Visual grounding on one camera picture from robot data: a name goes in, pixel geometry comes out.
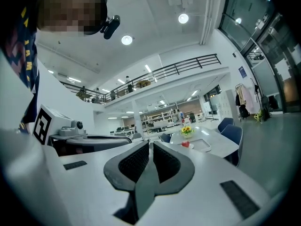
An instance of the white desk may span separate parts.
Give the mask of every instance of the white desk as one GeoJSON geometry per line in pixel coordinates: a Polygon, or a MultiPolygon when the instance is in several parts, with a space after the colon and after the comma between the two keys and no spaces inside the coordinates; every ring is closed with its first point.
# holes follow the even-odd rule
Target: white desk
{"type": "Polygon", "coordinates": [[[178,131],[174,133],[170,139],[168,147],[172,148],[173,145],[179,145],[181,146],[181,143],[183,141],[190,141],[192,144],[198,143],[195,140],[203,139],[205,142],[207,142],[211,146],[211,151],[207,152],[219,157],[226,157],[230,155],[231,153],[238,150],[238,145],[231,141],[230,139],[224,137],[220,133],[215,132],[214,130],[207,129],[206,127],[194,127],[194,133],[192,138],[185,139],[183,136],[181,136],[181,132],[178,131]]]}

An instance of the black slot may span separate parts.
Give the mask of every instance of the black slot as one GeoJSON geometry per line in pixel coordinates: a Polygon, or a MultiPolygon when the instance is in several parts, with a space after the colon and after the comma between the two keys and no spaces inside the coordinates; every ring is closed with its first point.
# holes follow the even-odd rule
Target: black slot
{"type": "Polygon", "coordinates": [[[69,164],[65,164],[64,167],[66,170],[70,170],[70,169],[78,168],[78,167],[85,166],[85,165],[87,165],[87,163],[85,161],[76,161],[76,162],[72,162],[69,164]]]}
{"type": "Polygon", "coordinates": [[[244,219],[259,210],[259,207],[234,181],[221,183],[221,186],[244,219]]]}

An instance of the backpack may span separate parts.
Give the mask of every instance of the backpack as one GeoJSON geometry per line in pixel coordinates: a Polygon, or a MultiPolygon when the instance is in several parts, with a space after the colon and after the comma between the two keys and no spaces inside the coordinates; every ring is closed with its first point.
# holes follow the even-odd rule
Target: backpack
{"type": "Polygon", "coordinates": [[[240,106],[239,95],[236,93],[235,105],[240,106]]]}
{"type": "Polygon", "coordinates": [[[242,118],[247,118],[250,115],[245,105],[240,106],[239,113],[242,118]]]}

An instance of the black metal railing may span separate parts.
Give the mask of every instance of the black metal railing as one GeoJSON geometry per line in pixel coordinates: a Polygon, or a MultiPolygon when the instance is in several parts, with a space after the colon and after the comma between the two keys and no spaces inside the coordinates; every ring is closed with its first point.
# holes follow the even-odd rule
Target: black metal railing
{"type": "Polygon", "coordinates": [[[181,73],[191,69],[203,69],[204,66],[212,64],[221,64],[216,54],[204,55],[196,58],[168,65],[150,73],[139,76],[127,83],[113,89],[110,93],[103,94],[94,90],[85,89],[73,84],[61,82],[72,93],[75,93],[81,100],[96,104],[106,104],[112,100],[122,97],[128,93],[132,93],[137,89],[157,83],[158,80],[165,79],[168,76],[180,75],[181,73]]]}
{"type": "Polygon", "coordinates": [[[122,97],[128,93],[132,93],[137,89],[141,89],[153,83],[157,83],[158,80],[165,79],[168,76],[180,75],[181,73],[191,69],[202,69],[204,66],[212,64],[221,64],[216,54],[191,58],[159,68],[150,73],[139,76],[131,81],[128,81],[124,85],[115,88],[110,93],[105,94],[105,103],[122,97]]]}
{"type": "Polygon", "coordinates": [[[68,88],[72,93],[80,98],[82,101],[95,103],[95,104],[105,104],[105,94],[98,91],[89,90],[80,86],[73,84],[61,82],[66,88],[68,88]]]}

